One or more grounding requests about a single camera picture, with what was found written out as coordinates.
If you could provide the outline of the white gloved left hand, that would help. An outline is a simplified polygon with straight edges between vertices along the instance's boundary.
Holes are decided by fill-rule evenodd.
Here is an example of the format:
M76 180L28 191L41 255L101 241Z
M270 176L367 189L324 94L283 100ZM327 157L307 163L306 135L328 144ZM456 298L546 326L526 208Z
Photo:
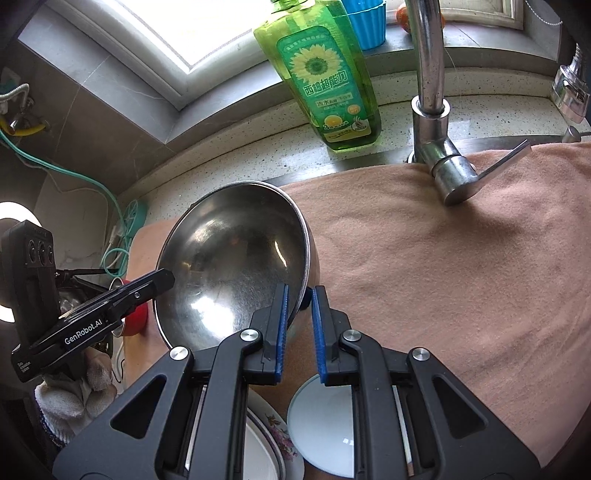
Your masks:
M34 390L44 429L60 447L102 414L117 396L111 359L106 353L87 348L84 367L81 379L46 375Z

